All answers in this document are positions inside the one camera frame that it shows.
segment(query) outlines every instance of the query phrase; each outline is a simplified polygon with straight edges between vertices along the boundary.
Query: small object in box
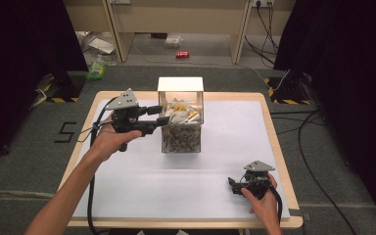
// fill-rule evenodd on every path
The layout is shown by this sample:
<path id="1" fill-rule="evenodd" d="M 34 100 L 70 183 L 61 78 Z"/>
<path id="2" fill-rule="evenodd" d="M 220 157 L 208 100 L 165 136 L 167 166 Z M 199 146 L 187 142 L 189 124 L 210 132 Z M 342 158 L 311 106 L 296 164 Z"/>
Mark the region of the small object in box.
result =
<path id="1" fill-rule="evenodd" d="M 163 153 L 200 153 L 200 124 L 171 124 L 162 127 Z"/>
<path id="2" fill-rule="evenodd" d="M 189 58 L 189 51 L 177 52 L 175 55 L 176 55 L 176 59 Z"/>
<path id="3" fill-rule="evenodd" d="M 182 38 L 180 36 L 170 35 L 164 41 L 165 48 L 178 48 L 181 45 Z"/>
<path id="4" fill-rule="evenodd" d="M 173 99 L 171 106 L 164 107 L 164 116 L 169 117 L 170 124 L 199 123 L 200 115 L 183 100 Z"/>

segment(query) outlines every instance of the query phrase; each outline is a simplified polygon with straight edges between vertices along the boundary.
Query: table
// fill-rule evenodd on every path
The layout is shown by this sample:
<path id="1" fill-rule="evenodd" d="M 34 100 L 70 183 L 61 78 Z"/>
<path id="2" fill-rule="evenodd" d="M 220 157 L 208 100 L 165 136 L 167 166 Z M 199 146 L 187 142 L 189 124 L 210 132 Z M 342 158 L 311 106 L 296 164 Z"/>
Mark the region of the table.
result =
<path id="1" fill-rule="evenodd" d="M 137 99 L 141 100 L 158 100 L 157 92 L 134 92 Z M 87 126 L 91 126 L 94 114 L 99 106 L 100 101 L 111 99 L 119 95 L 120 92 L 116 91 L 103 91 L 99 92 L 94 100 L 94 103 L 90 109 L 87 120 L 84 124 L 83 129 Z M 293 190 L 291 180 L 289 178 L 289 173 L 285 165 L 279 142 L 277 140 L 273 123 L 271 121 L 267 105 L 265 103 L 264 97 L 258 93 L 220 93 L 220 92 L 206 92 L 204 94 L 205 101 L 259 101 L 261 104 L 261 110 L 263 113 L 264 124 L 267 130 L 268 140 L 270 142 L 271 151 L 274 156 L 274 160 L 277 166 L 278 177 L 282 184 L 284 190 L 284 196 L 287 201 L 287 208 L 289 210 L 298 211 L 299 205 Z M 82 134 L 79 139 L 84 138 L 85 134 Z M 75 167 L 81 148 L 82 143 L 77 143 L 74 151 L 71 155 L 69 165 L 66 169 L 66 173 L 63 177 L 61 185 L 65 182 L 67 177 L 72 172 Z M 297 228 L 303 223 L 303 219 L 299 215 L 294 215 L 288 218 L 282 218 L 281 227 L 283 228 Z M 98 227 L 134 227 L 134 228 L 262 228 L 262 224 L 255 218 L 233 218 L 233 219 L 192 219 L 192 218 L 178 218 L 178 219 L 160 219 L 160 218 L 122 218 L 122 219 L 111 219 L 111 218 L 94 218 L 94 224 Z M 69 226 L 87 226 L 85 217 L 77 217 L 71 220 Z"/>

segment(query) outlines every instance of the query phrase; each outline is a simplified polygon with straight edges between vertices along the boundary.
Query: cable on floor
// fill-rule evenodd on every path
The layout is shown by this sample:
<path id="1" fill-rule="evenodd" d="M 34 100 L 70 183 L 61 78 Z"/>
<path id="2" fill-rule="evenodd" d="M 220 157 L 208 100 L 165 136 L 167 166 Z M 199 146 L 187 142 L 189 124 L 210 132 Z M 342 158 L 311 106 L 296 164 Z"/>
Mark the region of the cable on floor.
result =
<path id="1" fill-rule="evenodd" d="M 273 47 L 273 51 L 274 51 L 274 55 L 277 54 L 277 50 L 278 50 L 278 46 L 276 44 L 276 42 L 274 41 L 273 39 L 273 34 L 272 34 L 272 21 L 273 21 L 273 5 L 271 2 L 267 3 L 268 4 L 268 27 L 266 26 L 266 23 L 264 22 L 264 19 L 262 18 L 261 16 L 261 13 L 260 13 L 260 5 L 261 5 L 261 2 L 260 1 L 257 1 L 257 12 L 258 12 L 258 17 L 260 18 L 260 21 L 263 25 L 263 28 L 266 32 L 266 37 L 264 38 L 264 42 L 263 42 L 263 45 L 261 47 L 261 49 L 258 49 L 256 46 L 252 45 L 249 40 L 246 38 L 246 41 L 248 42 L 248 44 L 250 45 L 250 47 L 252 47 L 252 50 L 257 53 L 258 55 L 260 55 L 260 58 L 261 58 L 261 62 L 268 68 L 272 68 L 272 66 L 269 66 L 265 63 L 264 60 L 266 60 L 267 62 L 271 63 L 272 65 L 274 65 L 274 62 L 269 60 L 265 55 L 264 55 L 264 47 L 265 47 L 265 44 L 267 42 L 267 40 L 269 40 L 271 42 L 271 45 Z"/>
<path id="2" fill-rule="evenodd" d="M 322 117 L 315 117 L 311 120 L 308 120 L 307 123 L 311 123 L 311 124 L 316 124 L 316 125 L 327 125 L 325 123 L 318 123 L 318 122 L 314 122 L 314 120 L 316 119 L 320 119 Z M 289 117 L 273 117 L 272 119 L 287 119 L 287 120 L 295 120 L 295 121 L 304 121 L 302 119 L 296 119 L 296 118 L 289 118 Z M 281 132 L 276 132 L 277 135 L 280 135 L 280 134 L 284 134 L 284 133 L 288 133 L 288 132 L 292 132 L 294 130 L 298 130 L 300 127 L 296 127 L 296 128 L 292 128 L 292 129 L 289 129 L 289 130 L 284 130 L 284 131 L 281 131 Z"/>
<path id="3" fill-rule="evenodd" d="M 38 105 L 40 105 L 42 102 L 46 101 L 47 100 L 47 95 L 45 95 L 44 91 L 42 91 L 41 89 L 36 89 L 35 90 L 38 94 L 41 94 L 42 97 L 38 99 L 37 102 L 35 102 L 34 104 L 32 104 L 30 107 L 29 107 L 29 110 L 32 110 L 33 108 L 37 107 Z"/>
<path id="4" fill-rule="evenodd" d="M 270 62 L 271 64 L 274 65 L 274 62 L 272 60 L 270 60 L 268 57 L 266 57 L 264 55 L 264 53 L 266 54 L 271 54 L 271 55 L 276 55 L 275 53 L 271 53 L 271 52 L 267 52 L 267 51 L 263 51 L 262 49 L 258 48 L 257 46 L 253 45 L 249 39 L 247 38 L 247 36 L 244 36 L 244 38 L 246 39 L 246 42 L 249 44 L 249 46 L 252 48 L 253 52 L 255 52 L 256 54 L 258 54 L 259 56 L 261 56 L 263 59 L 267 60 L 268 62 Z"/>
<path id="5" fill-rule="evenodd" d="M 316 185 L 319 187 L 319 189 L 322 191 L 322 193 L 326 196 L 326 198 L 329 200 L 329 202 L 334 206 L 334 208 L 337 210 L 337 212 L 343 218 L 343 220 L 345 221 L 345 223 L 347 224 L 347 226 L 351 230 L 352 234 L 356 235 L 355 230 L 353 229 L 353 226 L 351 225 L 350 221 L 347 219 L 347 217 L 344 215 L 344 213 L 341 211 L 341 209 L 337 206 L 337 204 L 334 202 L 334 200 L 332 200 L 332 198 L 328 195 L 328 193 L 325 191 L 325 189 L 322 187 L 322 185 L 320 184 L 320 182 L 317 180 L 316 176 L 312 172 L 312 170 L 311 170 L 311 168 L 310 168 L 310 166 L 309 166 L 309 164 L 307 162 L 306 155 L 304 153 L 304 149 L 302 147 L 302 129 L 307 124 L 307 121 L 310 119 L 310 117 L 312 117 L 317 112 L 318 111 L 315 111 L 315 112 L 311 113 L 310 115 L 308 115 L 306 117 L 306 119 L 304 120 L 304 122 L 302 123 L 302 125 L 300 126 L 300 128 L 299 128 L 299 133 L 298 133 L 299 150 L 300 150 L 302 159 L 304 160 L 304 163 L 305 163 L 305 166 L 307 168 L 307 171 L 309 172 L 309 174 L 312 177 L 313 181 L 316 183 Z"/>
<path id="6" fill-rule="evenodd" d="M 23 199 L 26 199 L 26 198 L 52 199 L 54 197 L 54 194 L 20 191 L 20 190 L 0 190 L 0 198 L 2 197 L 23 198 Z"/>

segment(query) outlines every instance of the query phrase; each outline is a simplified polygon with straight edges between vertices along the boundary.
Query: human hand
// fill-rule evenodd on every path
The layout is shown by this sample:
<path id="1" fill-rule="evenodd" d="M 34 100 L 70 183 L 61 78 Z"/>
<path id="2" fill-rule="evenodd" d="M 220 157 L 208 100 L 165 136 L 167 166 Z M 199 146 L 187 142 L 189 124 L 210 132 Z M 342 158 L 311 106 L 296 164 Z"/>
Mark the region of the human hand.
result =
<path id="1" fill-rule="evenodd" d="M 139 130 L 132 130 L 126 133 L 117 133 L 111 124 L 104 124 L 99 131 L 93 145 L 89 152 L 92 152 L 102 162 L 109 159 L 111 154 L 116 152 L 122 144 L 127 144 L 131 140 L 136 139 L 142 135 Z"/>
<path id="2" fill-rule="evenodd" d="M 277 187 L 277 182 L 273 175 L 267 174 L 271 185 Z M 252 208 L 249 213 L 254 213 L 263 223 L 269 234 L 282 234 L 277 217 L 277 201 L 270 190 L 267 190 L 261 200 L 258 200 L 247 188 L 242 188 L 241 192 L 249 200 Z"/>

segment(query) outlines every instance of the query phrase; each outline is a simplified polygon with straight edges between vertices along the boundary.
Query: fingers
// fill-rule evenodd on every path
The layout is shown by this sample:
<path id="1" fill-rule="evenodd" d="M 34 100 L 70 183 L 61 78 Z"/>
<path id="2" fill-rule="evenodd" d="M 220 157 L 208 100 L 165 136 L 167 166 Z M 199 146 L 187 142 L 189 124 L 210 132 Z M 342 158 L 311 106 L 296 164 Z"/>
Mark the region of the fingers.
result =
<path id="1" fill-rule="evenodd" d="M 120 142 L 121 143 L 129 143 L 130 141 L 136 139 L 136 138 L 139 138 L 140 136 L 142 136 L 142 132 L 139 131 L 139 130 L 132 130 L 132 131 L 129 131 L 129 132 L 126 132 L 126 133 L 121 133 L 119 135 L 119 138 L 120 138 Z"/>
<path id="2" fill-rule="evenodd" d="M 242 194 L 247 198 L 249 199 L 249 201 L 251 202 L 252 200 L 255 200 L 255 195 L 252 194 L 252 192 L 250 192 L 247 188 L 242 188 L 241 189 L 241 192 Z"/>
<path id="3" fill-rule="evenodd" d="M 112 116 L 113 116 L 113 111 L 110 112 L 110 114 L 108 115 L 108 117 L 106 117 L 105 120 L 111 120 L 112 119 Z"/>
<path id="4" fill-rule="evenodd" d="M 270 180 L 271 185 L 273 185 L 273 188 L 277 188 L 277 182 L 274 179 L 273 175 L 271 173 L 267 173 L 268 179 Z"/>

